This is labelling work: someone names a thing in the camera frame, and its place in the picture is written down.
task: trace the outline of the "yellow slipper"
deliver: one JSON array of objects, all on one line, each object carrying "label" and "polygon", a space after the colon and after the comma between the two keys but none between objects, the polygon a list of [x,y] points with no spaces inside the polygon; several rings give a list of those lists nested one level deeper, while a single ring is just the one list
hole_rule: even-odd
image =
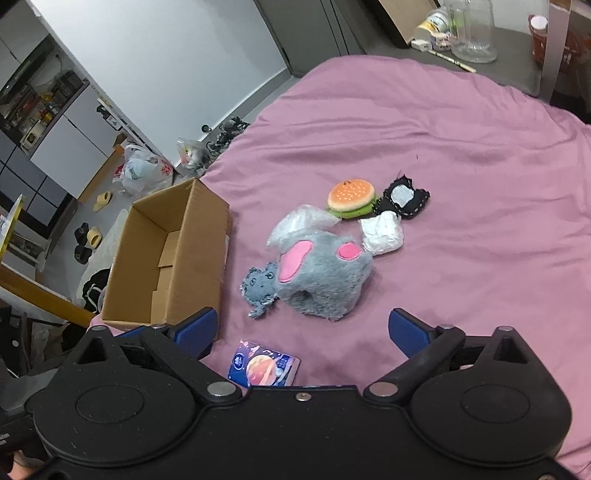
[{"label": "yellow slipper", "polygon": [[111,192],[104,192],[101,193],[97,198],[96,198],[96,203],[95,206],[92,207],[92,209],[95,212],[98,212],[101,208],[103,208],[107,203],[109,203],[111,201],[111,198],[113,198],[113,194]]},{"label": "yellow slipper", "polygon": [[100,234],[99,229],[94,226],[93,228],[88,230],[88,234],[86,235],[86,239],[88,240],[88,243],[90,244],[90,248],[94,250],[96,247],[99,246],[100,241],[103,239],[103,236]]}]

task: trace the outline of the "glass jar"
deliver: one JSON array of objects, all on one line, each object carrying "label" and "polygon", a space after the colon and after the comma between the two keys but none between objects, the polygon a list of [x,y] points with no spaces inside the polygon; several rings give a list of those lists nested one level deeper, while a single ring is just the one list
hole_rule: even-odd
[{"label": "glass jar", "polygon": [[446,5],[453,54],[474,63],[494,61],[497,53],[491,0],[447,0]]}]

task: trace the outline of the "white wall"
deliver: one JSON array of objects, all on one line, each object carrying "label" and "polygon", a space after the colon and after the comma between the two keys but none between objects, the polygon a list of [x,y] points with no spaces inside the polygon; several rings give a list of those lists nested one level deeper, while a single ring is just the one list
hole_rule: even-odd
[{"label": "white wall", "polygon": [[171,160],[285,63],[252,0],[28,0],[100,90]]},{"label": "white wall", "polygon": [[527,17],[548,17],[548,0],[492,0],[495,25],[509,30],[529,33]]}]

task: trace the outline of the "pink bedsheet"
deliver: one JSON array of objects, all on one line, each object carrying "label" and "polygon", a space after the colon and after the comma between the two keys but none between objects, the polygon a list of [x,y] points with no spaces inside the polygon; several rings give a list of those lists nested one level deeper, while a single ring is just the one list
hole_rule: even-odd
[{"label": "pink bedsheet", "polygon": [[[590,140],[570,113],[477,74],[369,56],[322,64],[204,177],[235,220],[222,338],[204,362],[226,375],[248,339],[299,357],[297,385],[365,387],[405,360],[388,338],[394,307],[468,335],[513,325],[572,405],[561,461],[591,478]],[[284,215],[324,207],[344,179],[381,191],[399,173],[431,200],[403,223],[404,246],[375,258],[353,312],[330,323],[278,302],[246,316],[240,282],[274,259],[265,242]],[[357,222],[340,228],[359,235]]]}]

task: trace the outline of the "screw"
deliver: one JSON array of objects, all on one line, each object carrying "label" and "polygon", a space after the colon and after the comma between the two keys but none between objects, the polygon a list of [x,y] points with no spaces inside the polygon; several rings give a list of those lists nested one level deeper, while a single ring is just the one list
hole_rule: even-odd
[{"label": "screw", "polygon": [[297,401],[310,401],[312,400],[312,395],[308,392],[298,392],[295,394],[295,399]]},{"label": "screw", "polygon": [[369,386],[369,391],[376,397],[392,397],[398,393],[398,386],[390,382],[376,382]]},{"label": "screw", "polygon": [[212,397],[228,397],[236,391],[236,385],[230,382],[214,382],[207,386],[207,393]]}]

